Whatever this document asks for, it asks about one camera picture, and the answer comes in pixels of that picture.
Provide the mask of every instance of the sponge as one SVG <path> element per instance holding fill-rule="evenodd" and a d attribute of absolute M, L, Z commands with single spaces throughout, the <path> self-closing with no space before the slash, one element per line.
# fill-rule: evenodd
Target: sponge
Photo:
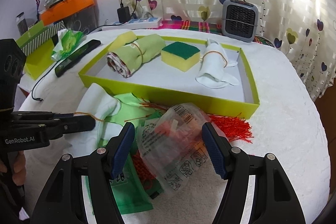
<path fill-rule="evenodd" d="M 200 50 L 192 45 L 174 42 L 162 49 L 161 60 L 167 65 L 186 72 L 199 62 Z"/>
<path fill-rule="evenodd" d="M 133 41 L 137 39 L 138 37 L 135 35 L 134 32 L 132 31 L 125 32 L 121 35 L 118 35 L 118 37 L 111 43 L 109 47 L 109 51 L 114 51 L 117 48 L 125 46 L 126 44 L 129 44 L 129 43 L 132 43 Z"/>

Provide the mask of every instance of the smartphone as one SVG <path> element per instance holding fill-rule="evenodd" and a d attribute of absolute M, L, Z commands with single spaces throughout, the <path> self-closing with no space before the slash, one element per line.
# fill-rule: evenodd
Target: smartphone
<path fill-rule="evenodd" d="M 86 54 L 93 51 L 100 45 L 101 42 L 99 40 L 93 39 L 87 42 L 85 45 L 81 46 L 55 68 L 56 76 L 61 77 L 67 70 L 76 65 Z"/>

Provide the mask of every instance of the orange box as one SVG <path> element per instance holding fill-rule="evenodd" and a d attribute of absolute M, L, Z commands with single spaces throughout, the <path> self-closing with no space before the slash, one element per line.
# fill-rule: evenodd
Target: orange box
<path fill-rule="evenodd" d="M 64 0 L 41 14 L 41 20 L 47 26 L 94 4 L 93 0 Z"/>

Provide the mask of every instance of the portable space heater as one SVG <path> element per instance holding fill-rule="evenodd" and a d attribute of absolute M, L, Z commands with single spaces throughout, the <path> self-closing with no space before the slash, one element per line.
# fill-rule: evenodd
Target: portable space heater
<path fill-rule="evenodd" d="M 258 9 L 240 0 L 223 3 L 222 32 L 224 36 L 244 42 L 252 42 L 257 30 Z"/>

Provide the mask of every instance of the finger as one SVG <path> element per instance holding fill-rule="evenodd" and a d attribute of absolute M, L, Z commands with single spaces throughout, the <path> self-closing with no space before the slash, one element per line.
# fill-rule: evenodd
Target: finger
<path fill-rule="evenodd" d="M 15 159 L 13 168 L 15 173 L 19 173 L 26 166 L 26 157 L 23 151 L 20 151 Z"/>
<path fill-rule="evenodd" d="M 0 172 L 7 173 L 7 167 L 1 160 L 0 160 Z"/>
<path fill-rule="evenodd" d="M 22 186 L 26 180 L 26 168 L 23 168 L 20 172 L 13 175 L 13 181 L 17 186 Z"/>

